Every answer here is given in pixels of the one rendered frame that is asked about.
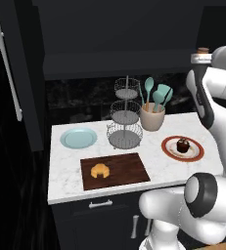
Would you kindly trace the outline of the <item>dark drawer front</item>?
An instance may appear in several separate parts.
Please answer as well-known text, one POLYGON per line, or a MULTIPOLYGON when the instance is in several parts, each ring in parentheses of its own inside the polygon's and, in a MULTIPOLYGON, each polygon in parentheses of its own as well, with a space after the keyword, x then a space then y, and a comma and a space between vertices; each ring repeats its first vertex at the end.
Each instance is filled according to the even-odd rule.
POLYGON ((52 206, 52 208, 53 208, 53 211, 60 218, 65 218, 67 216, 74 215, 79 212, 102 209, 104 207, 114 207, 114 206, 119 206, 119 205, 137 206, 140 194, 141 194, 141 191, 135 191, 135 192, 115 194, 115 195, 110 195, 110 196, 88 198, 88 199, 83 199, 83 200, 78 200, 78 201, 70 201, 70 202, 55 204, 52 206), (90 202, 101 203, 101 202, 106 202, 108 199, 113 202, 113 205, 98 207, 98 208, 93 208, 93 209, 90 209, 88 207, 90 202))

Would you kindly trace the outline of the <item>light blue plate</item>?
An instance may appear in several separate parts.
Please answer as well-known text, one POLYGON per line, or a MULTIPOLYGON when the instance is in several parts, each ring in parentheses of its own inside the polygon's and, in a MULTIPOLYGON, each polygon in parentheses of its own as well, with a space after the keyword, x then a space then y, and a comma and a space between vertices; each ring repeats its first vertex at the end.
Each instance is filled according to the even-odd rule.
POLYGON ((97 134, 89 128, 74 128, 62 133, 60 142, 63 146, 72 149, 81 149, 92 146, 97 141, 97 134))

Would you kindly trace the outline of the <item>dark base cabinet door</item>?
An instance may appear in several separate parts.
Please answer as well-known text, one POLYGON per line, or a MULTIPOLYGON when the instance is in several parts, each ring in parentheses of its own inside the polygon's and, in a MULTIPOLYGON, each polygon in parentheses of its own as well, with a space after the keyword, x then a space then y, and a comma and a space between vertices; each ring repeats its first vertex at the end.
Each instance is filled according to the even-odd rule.
POLYGON ((61 250, 139 250, 145 238, 144 217, 128 206, 95 209, 57 222, 61 250), (131 239, 133 216, 139 215, 137 236, 131 239))

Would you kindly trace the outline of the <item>large teal spatula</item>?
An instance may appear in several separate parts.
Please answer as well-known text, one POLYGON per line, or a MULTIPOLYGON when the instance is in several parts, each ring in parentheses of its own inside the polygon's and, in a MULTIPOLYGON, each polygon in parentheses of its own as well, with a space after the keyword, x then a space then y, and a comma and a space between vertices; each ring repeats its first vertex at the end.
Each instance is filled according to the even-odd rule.
POLYGON ((164 101, 162 102, 161 109, 164 109, 166 104, 171 100, 173 95, 173 89, 167 85, 159 84, 158 90, 163 93, 164 101))

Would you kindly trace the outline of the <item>dark wall cabinet door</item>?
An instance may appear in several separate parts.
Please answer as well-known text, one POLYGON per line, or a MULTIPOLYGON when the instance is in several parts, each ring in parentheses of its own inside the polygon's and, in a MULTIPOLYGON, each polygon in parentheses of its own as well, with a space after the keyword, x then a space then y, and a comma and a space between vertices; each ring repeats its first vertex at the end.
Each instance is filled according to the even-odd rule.
POLYGON ((44 46, 32 0, 0 0, 0 21, 32 151, 44 149, 44 46))

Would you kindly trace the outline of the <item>chocolate cupcake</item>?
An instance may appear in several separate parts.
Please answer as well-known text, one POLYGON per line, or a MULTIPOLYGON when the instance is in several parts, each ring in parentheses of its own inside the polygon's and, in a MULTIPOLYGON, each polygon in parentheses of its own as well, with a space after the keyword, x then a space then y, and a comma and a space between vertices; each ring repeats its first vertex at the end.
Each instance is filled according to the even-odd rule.
POLYGON ((188 151, 190 147, 190 144, 188 142, 187 139, 185 138, 181 138, 178 142, 177 142, 177 150, 181 153, 185 153, 188 151))

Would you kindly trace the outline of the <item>small teal spatula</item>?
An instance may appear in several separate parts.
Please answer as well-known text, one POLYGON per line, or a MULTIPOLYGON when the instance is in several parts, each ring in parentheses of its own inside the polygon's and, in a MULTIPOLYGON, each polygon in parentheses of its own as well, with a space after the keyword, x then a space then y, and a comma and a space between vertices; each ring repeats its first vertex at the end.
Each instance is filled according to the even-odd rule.
POLYGON ((164 100, 164 96, 161 91, 153 92, 153 100, 155 102, 154 111, 158 110, 158 105, 161 104, 164 100))

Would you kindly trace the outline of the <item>beige utensil pot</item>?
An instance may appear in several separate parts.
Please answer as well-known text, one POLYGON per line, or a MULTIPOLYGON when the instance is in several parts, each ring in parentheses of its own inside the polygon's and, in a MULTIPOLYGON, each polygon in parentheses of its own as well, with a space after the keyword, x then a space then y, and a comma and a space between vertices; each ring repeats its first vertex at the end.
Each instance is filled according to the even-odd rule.
POLYGON ((165 109, 161 108, 161 105, 158 105, 158 110, 154 111, 155 103, 149 103, 149 109, 145 110, 145 107, 142 106, 140 111, 140 120, 142 128, 149 132, 157 131, 164 120, 165 109))

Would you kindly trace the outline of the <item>red-rimmed white plate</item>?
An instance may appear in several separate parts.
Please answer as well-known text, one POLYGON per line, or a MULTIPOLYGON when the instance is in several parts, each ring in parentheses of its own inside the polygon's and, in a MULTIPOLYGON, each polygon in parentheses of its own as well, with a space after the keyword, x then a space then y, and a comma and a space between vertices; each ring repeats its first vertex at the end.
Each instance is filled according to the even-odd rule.
POLYGON ((189 142, 189 148, 186 152, 177 150, 177 142, 182 139, 182 136, 171 136, 165 138, 161 143, 162 151, 169 157, 182 162, 199 161, 204 156, 203 147, 191 138, 186 138, 189 142))

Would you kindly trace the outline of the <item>dark wooden cutting board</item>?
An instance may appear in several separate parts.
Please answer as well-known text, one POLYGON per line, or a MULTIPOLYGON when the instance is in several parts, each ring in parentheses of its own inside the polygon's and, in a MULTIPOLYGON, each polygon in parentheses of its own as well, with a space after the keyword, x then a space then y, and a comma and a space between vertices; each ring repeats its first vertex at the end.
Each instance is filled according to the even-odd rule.
POLYGON ((81 159, 80 165, 84 190, 138 184, 150 180, 137 152, 81 159), (91 176, 91 169, 98 163, 103 163, 110 169, 106 178, 102 175, 97 178, 91 176))

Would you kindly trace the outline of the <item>thin teal utensil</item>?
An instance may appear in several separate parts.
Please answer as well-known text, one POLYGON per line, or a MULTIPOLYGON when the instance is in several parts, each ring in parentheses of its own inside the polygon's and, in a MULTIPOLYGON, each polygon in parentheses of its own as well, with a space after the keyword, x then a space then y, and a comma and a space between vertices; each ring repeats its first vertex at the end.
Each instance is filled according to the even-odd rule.
POLYGON ((141 88, 141 82, 140 81, 138 82, 138 87, 139 87, 139 94, 140 94, 140 97, 141 97, 141 107, 143 107, 144 104, 145 104, 145 101, 144 101, 144 97, 143 97, 142 88, 141 88))

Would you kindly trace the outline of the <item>dark wall cabinet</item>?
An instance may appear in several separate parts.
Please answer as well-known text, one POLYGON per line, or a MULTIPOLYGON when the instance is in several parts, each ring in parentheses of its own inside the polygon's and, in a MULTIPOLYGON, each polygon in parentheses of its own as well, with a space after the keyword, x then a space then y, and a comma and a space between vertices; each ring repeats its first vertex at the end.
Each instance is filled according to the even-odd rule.
POLYGON ((183 72, 226 45, 226 0, 32 0, 47 80, 183 72))

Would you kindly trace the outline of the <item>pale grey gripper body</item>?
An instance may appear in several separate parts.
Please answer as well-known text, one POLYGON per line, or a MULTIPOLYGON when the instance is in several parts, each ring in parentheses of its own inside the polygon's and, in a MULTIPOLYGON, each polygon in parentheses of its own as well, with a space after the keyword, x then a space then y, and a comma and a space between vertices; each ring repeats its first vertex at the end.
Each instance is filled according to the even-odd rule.
POLYGON ((192 64, 211 64, 211 54, 192 54, 192 64))

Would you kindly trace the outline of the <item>golden croissant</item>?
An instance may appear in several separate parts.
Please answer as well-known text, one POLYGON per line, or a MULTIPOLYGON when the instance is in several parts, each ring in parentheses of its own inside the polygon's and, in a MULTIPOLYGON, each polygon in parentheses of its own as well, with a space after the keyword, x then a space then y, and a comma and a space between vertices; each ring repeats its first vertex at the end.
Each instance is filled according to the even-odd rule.
POLYGON ((102 175, 103 178, 107 178, 110 175, 110 168, 103 163, 98 163, 91 168, 91 176, 97 178, 102 175))

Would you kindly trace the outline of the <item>teal spoon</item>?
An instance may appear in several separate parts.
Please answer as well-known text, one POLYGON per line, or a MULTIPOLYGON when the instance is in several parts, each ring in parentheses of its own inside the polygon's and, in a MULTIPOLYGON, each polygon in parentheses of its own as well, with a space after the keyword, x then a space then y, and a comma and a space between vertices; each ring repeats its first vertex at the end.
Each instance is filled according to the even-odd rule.
POLYGON ((149 77, 145 81, 145 89, 147 92, 147 100, 146 100, 146 110, 149 110, 149 100, 150 100, 150 94, 154 87, 154 79, 152 77, 149 77))

